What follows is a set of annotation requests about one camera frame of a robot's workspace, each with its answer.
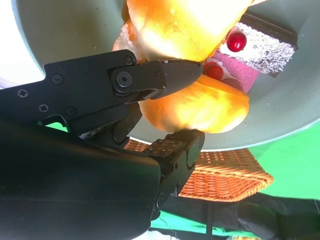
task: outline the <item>wicker basket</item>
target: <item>wicker basket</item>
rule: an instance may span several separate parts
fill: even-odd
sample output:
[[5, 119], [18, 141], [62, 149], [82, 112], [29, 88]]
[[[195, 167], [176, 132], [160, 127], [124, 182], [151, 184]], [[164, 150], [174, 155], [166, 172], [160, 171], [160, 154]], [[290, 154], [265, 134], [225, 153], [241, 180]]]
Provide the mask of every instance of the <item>wicker basket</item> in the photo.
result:
[[[148, 145], [130, 140], [126, 149], [142, 151]], [[201, 152], [196, 167], [179, 196], [217, 202], [236, 202], [266, 188], [274, 181], [245, 148]]]

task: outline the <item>plate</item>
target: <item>plate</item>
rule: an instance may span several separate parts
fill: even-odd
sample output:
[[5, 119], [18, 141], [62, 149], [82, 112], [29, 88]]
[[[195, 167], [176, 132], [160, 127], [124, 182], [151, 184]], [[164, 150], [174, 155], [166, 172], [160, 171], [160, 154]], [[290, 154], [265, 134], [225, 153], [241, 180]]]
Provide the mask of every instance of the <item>plate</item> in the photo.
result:
[[[13, 0], [15, 19], [39, 66], [109, 52], [118, 36], [122, 0]], [[298, 51], [277, 78], [260, 74], [249, 92], [250, 111], [234, 130], [206, 134], [204, 151], [241, 149], [291, 135], [320, 119], [320, 1], [268, 0], [251, 11], [298, 33]], [[163, 138], [144, 118], [130, 136]]]

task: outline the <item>pink cake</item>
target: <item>pink cake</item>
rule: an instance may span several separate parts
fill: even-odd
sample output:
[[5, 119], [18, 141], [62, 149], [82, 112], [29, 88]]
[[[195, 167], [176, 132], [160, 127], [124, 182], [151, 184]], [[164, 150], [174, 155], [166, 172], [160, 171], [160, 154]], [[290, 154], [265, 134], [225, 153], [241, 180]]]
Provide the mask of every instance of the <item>pink cake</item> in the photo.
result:
[[259, 75], [258, 70], [253, 69], [235, 58], [222, 54], [219, 51], [214, 54], [213, 58], [222, 62], [228, 72], [240, 82], [242, 90], [245, 93], [249, 92]]

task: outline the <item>red berry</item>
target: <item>red berry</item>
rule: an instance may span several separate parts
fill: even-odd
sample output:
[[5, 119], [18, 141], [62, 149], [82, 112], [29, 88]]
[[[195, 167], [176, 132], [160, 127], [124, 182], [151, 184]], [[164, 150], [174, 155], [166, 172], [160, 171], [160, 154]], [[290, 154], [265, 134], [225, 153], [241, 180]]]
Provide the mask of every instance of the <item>red berry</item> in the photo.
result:
[[237, 53], [245, 48], [247, 44], [247, 37], [242, 31], [232, 32], [227, 40], [226, 45], [231, 52]]
[[216, 63], [215, 61], [208, 62], [207, 64], [205, 64], [205, 65], [203, 66], [203, 71], [202, 71], [202, 73], [203, 73], [204, 75], [206, 75], [208, 69], [209, 69], [210, 67], [216, 66], [216, 65], [217, 65], [217, 63]]
[[206, 75], [212, 79], [220, 81], [224, 77], [224, 70], [216, 65], [208, 68]]

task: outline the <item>black screw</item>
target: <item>black screw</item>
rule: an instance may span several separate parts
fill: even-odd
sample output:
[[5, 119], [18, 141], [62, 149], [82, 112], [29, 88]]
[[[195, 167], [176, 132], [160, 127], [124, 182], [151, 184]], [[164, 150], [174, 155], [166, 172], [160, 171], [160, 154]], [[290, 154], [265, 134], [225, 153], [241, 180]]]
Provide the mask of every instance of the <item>black screw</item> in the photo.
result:
[[28, 91], [24, 89], [18, 90], [18, 96], [22, 99], [28, 97]]
[[68, 118], [73, 118], [77, 115], [77, 109], [73, 106], [68, 106], [65, 110], [64, 110], [65, 115]]
[[134, 59], [133, 59], [132, 56], [125, 56], [125, 57], [124, 57], [124, 62], [125, 62], [125, 64], [128, 65], [128, 66], [130, 66], [130, 65], [132, 65], [132, 64], [135, 63], [135, 61], [134, 61]]
[[164, 76], [164, 74], [162, 73], [162, 71], [156, 71], [155, 76], [157, 79], [161, 79]]
[[130, 73], [126, 71], [119, 72], [115, 77], [116, 82], [119, 84], [122, 88], [128, 88], [132, 84], [132, 77]]
[[41, 105], [39, 106], [39, 111], [42, 112], [42, 113], [48, 112], [48, 111], [49, 111], [48, 105], [46, 105], [46, 104], [41, 104]]
[[60, 74], [53, 74], [52, 77], [51, 77], [51, 81], [54, 83], [54, 84], [62, 84], [64, 82], [64, 77]]

